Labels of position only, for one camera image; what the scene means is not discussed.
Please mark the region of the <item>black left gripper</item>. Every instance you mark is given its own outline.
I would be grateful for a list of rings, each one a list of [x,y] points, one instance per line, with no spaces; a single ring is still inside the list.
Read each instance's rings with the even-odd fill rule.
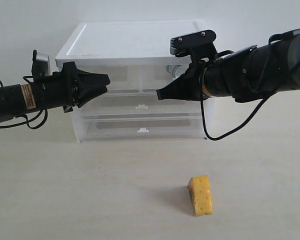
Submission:
[[[38,109],[64,107],[86,103],[108,92],[111,83],[107,74],[78,70],[73,61],[65,62],[61,71],[51,75],[33,75],[32,90]],[[94,88],[82,91],[81,88]]]

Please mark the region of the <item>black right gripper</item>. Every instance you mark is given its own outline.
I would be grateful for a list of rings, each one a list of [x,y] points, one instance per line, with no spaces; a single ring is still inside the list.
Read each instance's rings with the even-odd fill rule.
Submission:
[[[200,77],[205,68],[204,62],[193,63],[180,77],[173,80],[167,86],[157,89],[156,94],[159,100],[184,100],[200,101],[202,98],[202,84]]]

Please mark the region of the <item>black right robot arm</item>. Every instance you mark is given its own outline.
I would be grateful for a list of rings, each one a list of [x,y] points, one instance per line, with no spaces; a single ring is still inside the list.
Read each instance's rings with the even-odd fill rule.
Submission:
[[[210,29],[177,36],[170,53],[190,57],[188,69],[158,89],[159,100],[200,101],[232,97],[238,103],[300,90],[300,29],[272,35],[264,46],[218,52]]]

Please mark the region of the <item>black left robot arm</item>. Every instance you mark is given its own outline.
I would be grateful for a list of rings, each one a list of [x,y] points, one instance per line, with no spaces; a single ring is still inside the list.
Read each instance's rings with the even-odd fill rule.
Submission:
[[[111,83],[108,75],[79,70],[73,61],[64,63],[61,71],[32,79],[0,87],[0,122],[58,107],[69,113],[105,94]]]

